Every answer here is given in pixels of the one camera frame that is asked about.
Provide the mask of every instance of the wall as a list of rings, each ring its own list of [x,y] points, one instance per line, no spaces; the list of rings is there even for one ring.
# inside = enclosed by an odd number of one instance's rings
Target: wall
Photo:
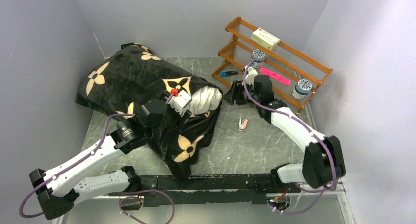
[[[415,223],[416,0],[329,0],[304,52],[334,69],[312,99],[342,142],[358,224]]]
[[[160,56],[216,56],[237,16],[301,48],[328,0],[76,0],[106,56],[132,41]]]
[[[74,99],[103,55],[74,0],[0,0],[0,11],[0,223],[51,223],[18,208],[32,170],[80,151],[92,111]],[[39,211],[32,197],[25,212]]]

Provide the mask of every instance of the small cardboard box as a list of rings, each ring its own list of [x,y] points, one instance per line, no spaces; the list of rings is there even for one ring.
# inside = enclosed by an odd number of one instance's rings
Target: small cardboard box
[[[251,39],[270,51],[272,51],[274,46],[280,42],[280,39],[276,38],[262,28],[256,29],[251,35]]]

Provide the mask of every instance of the wooden shelf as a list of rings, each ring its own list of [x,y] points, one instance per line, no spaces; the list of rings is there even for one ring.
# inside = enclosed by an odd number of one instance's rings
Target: wooden shelf
[[[230,88],[231,83],[218,74],[229,65],[243,70],[250,61],[253,49],[260,49],[266,53],[264,68],[292,80],[292,83],[286,86],[272,79],[273,91],[297,107],[299,113],[324,83],[332,69],[323,66],[282,41],[272,51],[267,50],[251,40],[251,34],[256,29],[257,27],[241,17],[228,23],[225,30],[232,33],[233,36],[218,52],[218,55],[224,58],[224,62],[212,73],[212,76]],[[312,89],[305,98],[299,100],[293,97],[292,91],[301,78],[308,79],[312,83]]]

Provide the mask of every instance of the gray marble floor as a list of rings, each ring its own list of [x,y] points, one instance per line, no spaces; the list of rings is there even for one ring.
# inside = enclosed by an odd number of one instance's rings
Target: gray marble floor
[[[223,61],[220,57],[182,57],[166,60],[220,86],[224,92],[228,90],[211,77],[213,70]],[[232,82],[242,80],[242,75],[227,78]],[[237,129],[239,117],[248,119],[247,128],[243,132]],[[100,138],[105,118],[105,115],[94,112],[83,150]],[[311,125],[305,110],[301,112],[300,118]],[[254,108],[247,105],[230,106],[224,102],[212,144],[201,149],[199,161],[191,169],[192,174],[268,173],[275,166],[289,162],[297,163],[302,158],[301,150],[296,144],[281,130],[260,118]],[[166,165],[147,146],[104,165],[90,175],[104,175],[124,165],[134,166],[139,175],[170,175]]]

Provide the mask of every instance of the pink strip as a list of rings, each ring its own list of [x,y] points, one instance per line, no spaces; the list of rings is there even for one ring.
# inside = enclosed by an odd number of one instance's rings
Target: pink strip
[[[265,74],[265,75],[267,75],[267,76],[269,76],[269,77],[271,77],[271,78],[279,81],[280,83],[282,83],[282,84],[284,84],[286,86],[289,86],[290,83],[292,83],[292,81],[290,79],[283,78],[282,76],[280,76],[280,75],[278,75],[278,74],[276,74],[276,73],[274,73],[274,72],[272,72],[272,71],[270,71],[270,70],[268,70],[268,69],[266,69],[264,67],[261,67],[259,71],[261,73],[263,73],[263,74]]]

